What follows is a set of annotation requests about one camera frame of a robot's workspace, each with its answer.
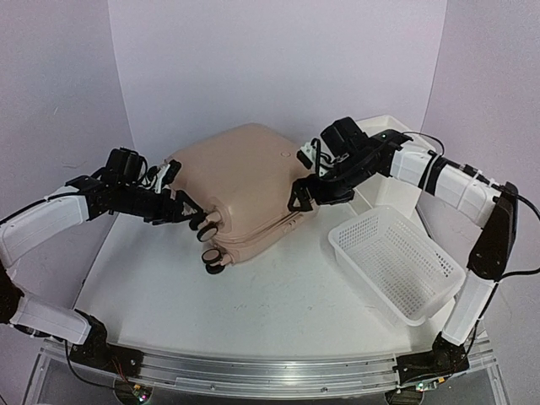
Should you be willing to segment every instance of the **mesh basket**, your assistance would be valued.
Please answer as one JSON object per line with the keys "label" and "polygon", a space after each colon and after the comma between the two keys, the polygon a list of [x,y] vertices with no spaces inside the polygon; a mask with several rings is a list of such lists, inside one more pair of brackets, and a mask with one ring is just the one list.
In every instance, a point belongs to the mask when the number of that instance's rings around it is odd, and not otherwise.
{"label": "mesh basket", "polygon": [[328,239],[351,286],[394,325],[423,324],[465,280],[465,271],[392,207],[350,219]]}

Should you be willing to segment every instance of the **white platform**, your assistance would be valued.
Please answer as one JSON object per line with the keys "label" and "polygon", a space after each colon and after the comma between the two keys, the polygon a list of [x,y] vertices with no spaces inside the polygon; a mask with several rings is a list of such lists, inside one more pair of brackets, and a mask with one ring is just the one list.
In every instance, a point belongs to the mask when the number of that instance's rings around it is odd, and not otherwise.
{"label": "white platform", "polygon": [[[76,307],[110,342],[227,357],[324,358],[428,348],[451,303],[421,327],[389,327],[340,276],[328,231],[348,204],[318,216],[246,263],[208,275],[186,224],[119,216]],[[413,220],[420,224],[416,213]]]}

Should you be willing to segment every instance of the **plastic carrying case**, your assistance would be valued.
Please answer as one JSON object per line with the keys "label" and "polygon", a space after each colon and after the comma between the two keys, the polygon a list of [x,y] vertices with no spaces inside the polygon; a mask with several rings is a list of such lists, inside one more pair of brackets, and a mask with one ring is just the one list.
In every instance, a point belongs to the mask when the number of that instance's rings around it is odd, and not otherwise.
{"label": "plastic carrying case", "polygon": [[207,216],[191,223],[211,248],[202,254],[209,273],[246,261],[317,213],[287,208],[295,180],[309,175],[296,159],[299,146],[272,129],[247,124],[172,154],[182,168],[170,184]]}

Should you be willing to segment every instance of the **metal frame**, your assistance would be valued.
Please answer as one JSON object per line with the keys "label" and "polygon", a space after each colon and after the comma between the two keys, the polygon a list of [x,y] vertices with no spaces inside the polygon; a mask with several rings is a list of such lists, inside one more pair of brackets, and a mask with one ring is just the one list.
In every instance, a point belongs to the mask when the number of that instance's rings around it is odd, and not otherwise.
{"label": "metal frame", "polygon": [[[499,366],[487,335],[481,334],[469,354],[470,369],[487,370],[497,405],[508,403]],[[63,345],[45,341],[35,363],[24,404],[35,404],[51,360],[65,363]],[[139,378],[133,382],[168,390],[218,397],[317,399],[356,397],[397,387],[394,355],[346,359],[225,359],[144,350]],[[111,373],[89,369],[99,375]]]}

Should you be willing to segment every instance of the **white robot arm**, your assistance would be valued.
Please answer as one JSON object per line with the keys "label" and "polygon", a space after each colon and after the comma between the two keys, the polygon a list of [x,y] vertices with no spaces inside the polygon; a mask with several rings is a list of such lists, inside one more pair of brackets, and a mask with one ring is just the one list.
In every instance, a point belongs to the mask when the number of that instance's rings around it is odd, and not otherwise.
{"label": "white robot arm", "polygon": [[482,228],[469,256],[466,281],[433,350],[397,358],[401,382],[422,380],[468,368],[463,344],[485,312],[497,283],[504,277],[516,239],[517,189],[487,179],[469,165],[459,165],[433,150],[418,146],[406,133],[387,130],[368,137],[351,118],[335,121],[321,138],[330,154],[314,139],[303,146],[298,159],[315,173],[298,179],[289,199],[290,211],[345,203],[354,188],[375,173],[412,184],[441,199]]}
{"label": "white robot arm", "polygon": [[92,176],[77,177],[52,195],[1,220],[0,323],[79,346],[77,355],[72,351],[71,356],[79,363],[106,369],[112,366],[114,356],[126,375],[135,375],[138,364],[132,364],[132,360],[139,359],[140,352],[109,345],[105,326],[97,319],[46,302],[13,283],[7,270],[45,240],[103,213],[128,213],[151,224],[204,220],[202,209],[184,192],[172,197],[166,188],[180,168],[174,160],[148,168],[146,159],[136,152],[113,149],[105,167]]}

